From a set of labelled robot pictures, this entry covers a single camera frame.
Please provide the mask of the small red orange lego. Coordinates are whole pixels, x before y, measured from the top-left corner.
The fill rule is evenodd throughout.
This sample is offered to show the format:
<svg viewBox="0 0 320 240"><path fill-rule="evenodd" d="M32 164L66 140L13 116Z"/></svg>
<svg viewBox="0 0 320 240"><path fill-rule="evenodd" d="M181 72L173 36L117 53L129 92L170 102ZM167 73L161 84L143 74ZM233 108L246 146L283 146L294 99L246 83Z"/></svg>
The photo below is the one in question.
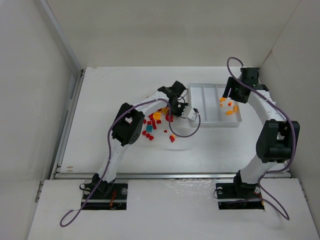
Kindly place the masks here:
<svg viewBox="0 0 320 240"><path fill-rule="evenodd" d="M169 136L169 139L172 143L176 140L176 138L173 134Z"/></svg>

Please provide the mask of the red arch lego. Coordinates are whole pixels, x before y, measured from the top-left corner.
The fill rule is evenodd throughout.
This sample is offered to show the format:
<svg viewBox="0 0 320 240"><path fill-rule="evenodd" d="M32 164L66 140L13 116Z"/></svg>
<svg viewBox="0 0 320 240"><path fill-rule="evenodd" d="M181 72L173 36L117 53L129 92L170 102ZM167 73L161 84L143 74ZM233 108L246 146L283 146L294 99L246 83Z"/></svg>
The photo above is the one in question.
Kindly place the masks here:
<svg viewBox="0 0 320 240"><path fill-rule="evenodd" d="M167 114L167 115L165 116L165 119L166 119L167 122L170 122L170 123L172 123L172 122L174 121L173 116L172 116L172 115L169 115L169 114Z"/></svg>

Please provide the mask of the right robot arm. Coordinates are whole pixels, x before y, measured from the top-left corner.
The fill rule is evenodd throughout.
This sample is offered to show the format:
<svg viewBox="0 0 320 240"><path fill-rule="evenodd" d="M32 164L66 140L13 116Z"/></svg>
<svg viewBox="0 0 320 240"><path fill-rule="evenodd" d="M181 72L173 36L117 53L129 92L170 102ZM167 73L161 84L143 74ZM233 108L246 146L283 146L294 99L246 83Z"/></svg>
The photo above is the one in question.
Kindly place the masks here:
<svg viewBox="0 0 320 240"><path fill-rule="evenodd" d="M248 103L263 124L257 139L256 154L239 170L232 183L217 184L219 199L249 199L258 195L262 175L278 164L291 159L298 141L300 124L290 121L271 99L268 88L259 83L256 67L242 67L239 81L229 77L223 93L238 103Z"/></svg>

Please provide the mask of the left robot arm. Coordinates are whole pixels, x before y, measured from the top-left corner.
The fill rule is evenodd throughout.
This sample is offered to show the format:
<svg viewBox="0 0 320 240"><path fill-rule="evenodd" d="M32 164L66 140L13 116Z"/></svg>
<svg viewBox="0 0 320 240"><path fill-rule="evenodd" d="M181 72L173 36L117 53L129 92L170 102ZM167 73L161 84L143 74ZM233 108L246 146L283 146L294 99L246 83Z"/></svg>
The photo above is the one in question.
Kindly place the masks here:
<svg viewBox="0 0 320 240"><path fill-rule="evenodd" d="M117 169L127 148L141 135L144 120L157 110L168 108L168 115L182 117L189 104L180 102L187 88L179 81L162 86L138 103L123 103L107 133L108 157L92 177L93 190L106 197L112 192Z"/></svg>

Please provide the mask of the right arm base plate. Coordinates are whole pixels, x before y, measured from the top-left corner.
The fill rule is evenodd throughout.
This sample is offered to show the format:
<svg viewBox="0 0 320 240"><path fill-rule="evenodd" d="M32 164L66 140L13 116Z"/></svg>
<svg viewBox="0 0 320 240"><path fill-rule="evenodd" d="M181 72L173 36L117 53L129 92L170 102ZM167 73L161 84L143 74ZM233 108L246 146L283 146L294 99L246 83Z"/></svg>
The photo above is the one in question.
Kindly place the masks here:
<svg viewBox="0 0 320 240"><path fill-rule="evenodd" d="M236 186L233 182L216 182L215 193L219 210L264 210L257 184Z"/></svg>

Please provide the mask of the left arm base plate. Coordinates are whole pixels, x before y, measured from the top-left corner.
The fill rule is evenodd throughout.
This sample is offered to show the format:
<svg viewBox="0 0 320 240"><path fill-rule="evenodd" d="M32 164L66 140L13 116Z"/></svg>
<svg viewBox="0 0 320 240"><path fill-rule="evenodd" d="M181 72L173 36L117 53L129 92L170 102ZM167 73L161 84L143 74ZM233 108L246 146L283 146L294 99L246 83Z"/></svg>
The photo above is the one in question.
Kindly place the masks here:
<svg viewBox="0 0 320 240"><path fill-rule="evenodd" d="M83 210L92 211L122 211L127 209L129 185L127 182L114 183L111 192L104 196L101 192L96 190L87 203L84 205Z"/></svg>

